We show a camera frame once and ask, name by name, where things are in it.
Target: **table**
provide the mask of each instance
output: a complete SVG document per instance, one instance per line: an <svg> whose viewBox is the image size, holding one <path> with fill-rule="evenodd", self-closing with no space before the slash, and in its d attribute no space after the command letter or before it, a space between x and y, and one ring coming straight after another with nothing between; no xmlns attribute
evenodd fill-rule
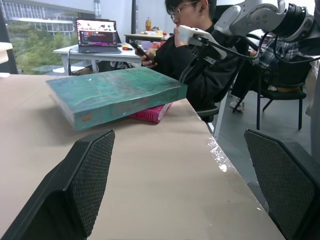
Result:
<svg viewBox="0 0 320 240"><path fill-rule="evenodd" d="M49 97L55 78L0 81L0 236L76 140L115 129L89 240L284 240L188 101L158 125L123 118L75 132Z"/></svg>
<svg viewBox="0 0 320 240"><path fill-rule="evenodd" d="M140 63L140 57L135 55L135 51L124 51L121 47L118 49L122 53L81 53L78 52L78 45L67 46L64 48L56 49L53 52L55 54L61 54L62 64L64 67L64 74L68 75L68 51L70 51L70 59L91 60L92 70L97 73L96 61L115 61L115 62L128 62L128 63Z"/></svg>
<svg viewBox="0 0 320 240"><path fill-rule="evenodd" d="M163 35L147 35L147 34L125 34L125 42L130 43L131 41L149 41L149 42L160 42Z"/></svg>

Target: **laptop screen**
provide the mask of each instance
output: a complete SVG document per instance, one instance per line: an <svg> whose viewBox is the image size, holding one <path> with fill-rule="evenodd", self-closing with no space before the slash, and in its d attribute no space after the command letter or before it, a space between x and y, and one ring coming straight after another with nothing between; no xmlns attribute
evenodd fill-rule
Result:
<svg viewBox="0 0 320 240"><path fill-rule="evenodd" d="M117 46L117 26L115 21L77 19L76 27L80 47Z"/></svg>

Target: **black jacket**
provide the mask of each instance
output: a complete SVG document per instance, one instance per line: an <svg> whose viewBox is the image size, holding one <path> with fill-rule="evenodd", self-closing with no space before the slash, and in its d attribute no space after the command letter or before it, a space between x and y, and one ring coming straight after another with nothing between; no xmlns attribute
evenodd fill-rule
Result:
<svg viewBox="0 0 320 240"><path fill-rule="evenodd" d="M213 25L207 32L213 31ZM194 59L193 51L189 46L175 46L175 37L156 51L154 61L158 64L153 70L179 79L181 73ZM188 84L186 98L195 110L210 108L215 104L215 96L222 91L230 81L237 68L239 58L227 55L224 60L211 68L206 68L201 75Z"/></svg>

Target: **laptop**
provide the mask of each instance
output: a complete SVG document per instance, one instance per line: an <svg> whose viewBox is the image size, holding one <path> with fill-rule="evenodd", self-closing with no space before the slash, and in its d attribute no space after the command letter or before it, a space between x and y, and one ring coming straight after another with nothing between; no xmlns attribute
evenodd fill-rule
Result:
<svg viewBox="0 0 320 240"><path fill-rule="evenodd" d="M120 54L117 48L118 33L116 21L106 19L76 20L79 53Z"/></svg>

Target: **plaid shirt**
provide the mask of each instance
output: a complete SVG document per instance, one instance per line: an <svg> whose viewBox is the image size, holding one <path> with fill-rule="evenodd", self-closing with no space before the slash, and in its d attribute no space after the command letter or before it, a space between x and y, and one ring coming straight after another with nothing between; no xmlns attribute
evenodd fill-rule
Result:
<svg viewBox="0 0 320 240"><path fill-rule="evenodd" d="M262 69L272 69L276 67L279 60L274 55L274 45L275 38L272 37L266 44L263 52L253 60L252 64ZM278 39L276 41L276 52L278 56L289 61L299 54L298 43L288 43Z"/></svg>

